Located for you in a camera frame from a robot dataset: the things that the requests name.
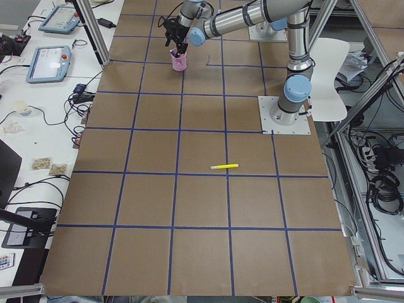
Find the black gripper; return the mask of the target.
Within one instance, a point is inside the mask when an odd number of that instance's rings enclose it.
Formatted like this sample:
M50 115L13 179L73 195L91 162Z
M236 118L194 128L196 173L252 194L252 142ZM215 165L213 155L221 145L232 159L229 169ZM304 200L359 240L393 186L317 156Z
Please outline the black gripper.
M174 41L177 43L177 54L185 54L188 47L188 43L185 42L185 39L189 28L181 25L178 18L166 19L163 22L163 26L166 29L165 46L168 47L171 41Z

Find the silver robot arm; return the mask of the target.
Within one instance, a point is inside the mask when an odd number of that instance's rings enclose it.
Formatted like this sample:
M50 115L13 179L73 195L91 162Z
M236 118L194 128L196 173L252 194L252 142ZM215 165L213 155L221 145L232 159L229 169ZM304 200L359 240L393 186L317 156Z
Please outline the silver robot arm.
M168 43L175 43L176 56L189 44L203 45L242 28L259 30L268 24L269 35L285 34L288 45L287 78L275 107L280 114L298 114L311 92L313 61L309 47L311 1L251 1L226 11L215 10L207 1L183 1L177 16L160 19Z
M274 36L278 32L285 30L287 28L287 19L283 18L271 23L264 21L256 25L256 29L259 33L265 36Z

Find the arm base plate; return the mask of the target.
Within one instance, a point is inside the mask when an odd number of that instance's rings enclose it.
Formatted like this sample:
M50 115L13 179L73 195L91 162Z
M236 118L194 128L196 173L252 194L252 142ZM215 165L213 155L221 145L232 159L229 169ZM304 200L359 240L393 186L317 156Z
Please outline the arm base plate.
M286 20L273 23L264 21L249 27L249 40L255 42L286 42L286 29Z
M259 114L263 134L311 135L306 110L303 105L296 113L286 113L278 108L277 96L259 96Z

